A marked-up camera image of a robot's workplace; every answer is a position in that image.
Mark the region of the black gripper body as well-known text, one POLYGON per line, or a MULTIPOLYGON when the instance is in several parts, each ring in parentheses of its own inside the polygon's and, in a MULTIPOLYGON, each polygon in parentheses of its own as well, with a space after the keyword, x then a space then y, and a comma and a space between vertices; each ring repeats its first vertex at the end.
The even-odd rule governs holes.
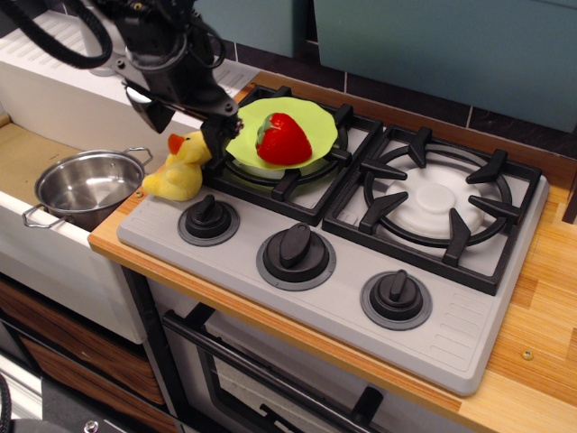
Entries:
POLYGON ((125 44, 114 70, 125 84, 152 102, 199 119, 238 120, 238 105, 215 81, 216 32, 199 17, 182 26, 163 17, 124 17, 113 23, 125 44))

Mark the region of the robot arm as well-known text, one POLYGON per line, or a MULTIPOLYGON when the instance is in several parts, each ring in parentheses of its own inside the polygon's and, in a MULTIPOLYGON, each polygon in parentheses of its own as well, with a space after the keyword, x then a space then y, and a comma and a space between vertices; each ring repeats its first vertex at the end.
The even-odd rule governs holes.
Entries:
POLYGON ((201 121, 200 130, 214 161, 243 122, 236 102, 217 84, 214 70, 225 58, 215 48, 217 33, 192 1, 93 1, 124 42, 114 71, 141 119, 162 133, 175 113, 201 121))

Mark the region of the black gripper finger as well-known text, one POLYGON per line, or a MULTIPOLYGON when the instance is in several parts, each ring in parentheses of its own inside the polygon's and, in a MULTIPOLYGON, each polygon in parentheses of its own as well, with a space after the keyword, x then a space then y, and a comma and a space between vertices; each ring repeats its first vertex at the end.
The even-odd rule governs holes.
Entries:
POLYGON ((165 131, 174 116, 173 109, 131 87, 125 89, 125 94, 135 112, 154 132, 161 134, 165 131))
POLYGON ((226 158, 226 147, 243 129, 243 121, 238 115, 230 117, 211 116, 201 125, 201 132, 211 159, 208 168, 217 167, 226 158))

